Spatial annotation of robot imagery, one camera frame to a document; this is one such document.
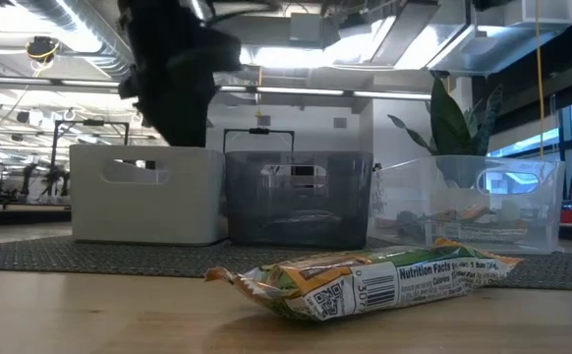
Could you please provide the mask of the blue snack packets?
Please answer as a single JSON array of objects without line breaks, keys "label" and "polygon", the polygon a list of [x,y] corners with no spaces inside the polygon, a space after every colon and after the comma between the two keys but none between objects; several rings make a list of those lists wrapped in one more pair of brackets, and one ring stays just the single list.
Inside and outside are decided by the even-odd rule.
[{"label": "blue snack packets", "polygon": [[365,246],[373,156],[362,151],[229,151],[230,240],[350,250]]}]

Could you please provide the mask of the silver ventilation duct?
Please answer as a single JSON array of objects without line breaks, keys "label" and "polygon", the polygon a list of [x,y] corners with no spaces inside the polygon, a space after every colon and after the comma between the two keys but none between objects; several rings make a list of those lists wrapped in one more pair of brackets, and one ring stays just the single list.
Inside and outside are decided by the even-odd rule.
[{"label": "silver ventilation duct", "polygon": [[571,26],[572,0],[396,0],[371,62],[488,76]]}]

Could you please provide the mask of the ceiling light strip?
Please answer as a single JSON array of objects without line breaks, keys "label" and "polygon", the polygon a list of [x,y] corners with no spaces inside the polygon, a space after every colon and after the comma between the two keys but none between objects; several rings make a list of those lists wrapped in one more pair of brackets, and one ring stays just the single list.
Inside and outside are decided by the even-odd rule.
[{"label": "ceiling light strip", "polygon": [[356,97],[370,99],[397,99],[397,100],[431,100],[429,93],[412,93],[403,91],[372,91],[372,90],[349,90],[332,88],[282,88],[282,87],[257,87],[257,86],[221,86],[219,90],[228,93],[259,93],[259,94],[292,94],[330,97]]},{"label": "ceiling light strip", "polygon": [[116,89],[119,84],[109,81],[69,80],[58,78],[26,78],[26,77],[0,77],[0,84],[24,86],[74,86]]}]

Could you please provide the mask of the green snake plant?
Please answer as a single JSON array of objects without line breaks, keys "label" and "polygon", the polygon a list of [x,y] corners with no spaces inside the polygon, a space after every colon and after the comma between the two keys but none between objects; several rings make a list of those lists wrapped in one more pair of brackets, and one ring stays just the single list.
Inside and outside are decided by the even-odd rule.
[{"label": "green snake plant", "polygon": [[387,117],[399,129],[404,130],[414,143],[431,155],[486,156],[489,139],[496,118],[502,107],[503,86],[498,85],[487,97],[486,107],[478,113],[477,105],[462,111],[447,91],[440,72],[430,71],[433,76],[429,112],[431,138],[427,142],[418,132],[409,128],[400,118]]}]

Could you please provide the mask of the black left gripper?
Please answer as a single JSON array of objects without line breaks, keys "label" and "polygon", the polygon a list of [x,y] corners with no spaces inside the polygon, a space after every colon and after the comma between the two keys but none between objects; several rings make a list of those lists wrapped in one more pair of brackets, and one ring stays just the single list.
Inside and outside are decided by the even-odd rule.
[{"label": "black left gripper", "polygon": [[214,85],[151,90],[139,97],[138,108],[168,145],[204,148],[208,105],[215,94]]}]

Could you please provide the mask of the dark grey woven mat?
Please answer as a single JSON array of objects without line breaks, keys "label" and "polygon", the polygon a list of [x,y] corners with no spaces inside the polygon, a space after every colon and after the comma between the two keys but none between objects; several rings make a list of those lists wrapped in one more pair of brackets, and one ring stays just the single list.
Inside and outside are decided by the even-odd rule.
[{"label": "dark grey woven mat", "polygon": [[[246,272],[257,266],[317,255],[313,249],[102,244],[71,236],[0,243],[0,270],[202,278],[215,266]],[[572,290],[572,254],[523,254],[500,288]]]}]

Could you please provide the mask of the white plastic bin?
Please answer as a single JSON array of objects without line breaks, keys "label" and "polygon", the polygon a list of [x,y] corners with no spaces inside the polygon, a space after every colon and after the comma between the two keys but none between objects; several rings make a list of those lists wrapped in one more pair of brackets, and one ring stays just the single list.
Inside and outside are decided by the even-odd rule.
[{"label": "white plastic bin", "polygon": [[220,229],[224,154],[204,147],[70,146],[79,241],[205,246]]}]

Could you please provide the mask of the clear plastic bin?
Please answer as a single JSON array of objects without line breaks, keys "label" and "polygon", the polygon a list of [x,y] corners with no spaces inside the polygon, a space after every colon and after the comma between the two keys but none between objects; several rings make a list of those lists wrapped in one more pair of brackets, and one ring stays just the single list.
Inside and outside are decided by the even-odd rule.
[{"label": "clear plastic bin", "polygon": [[418,227],[435,213],[474,205],[489,207],[475,223],[525,222],[515,243],[462,243],[496,254],[550,254],[558,248],[564,187],[561,162],[469,155],[415,159],[372,176],[370,234],[394,244],[416,241]]}]

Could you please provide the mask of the black metal frame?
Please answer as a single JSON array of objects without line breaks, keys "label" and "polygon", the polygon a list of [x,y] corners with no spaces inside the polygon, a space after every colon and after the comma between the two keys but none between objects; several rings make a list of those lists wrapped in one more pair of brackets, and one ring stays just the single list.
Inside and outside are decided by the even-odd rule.
[{"label": "black metal frame", "polygon": [[59,139],[62,138],[66,132],[69,132],[75,125],[83,125],[91,127],[103,127],[107,125],[107,126],[112,126],[113,128],[123,127],[124,132],[120,134],[120,137],[123,139],[123,144],[125,146],[129,144],[130,124],[126,122],[112,122],[112,121],[95,120],[95,119],[84,119],[84,120],[73,120],[73,121],[65,119],[56,120],[54,122],[54,130],[52,136],[50,169],[54,169],[56,165],[56,156],[57,156]]},{"label": "black metal frame", "polygon": [[247,133],[250,135],[270,135],[270,134],[288,134],[291,137],[290,151],[291,153],[295,150],[295,138],[296,132],[292,130],[270,130],[268,128],[256,127],[249,129],[224,129],[223,130],[223,140],[222,140],[222,152],[226,152],[227,146],[227,135],[231,132],[236,133]]}]

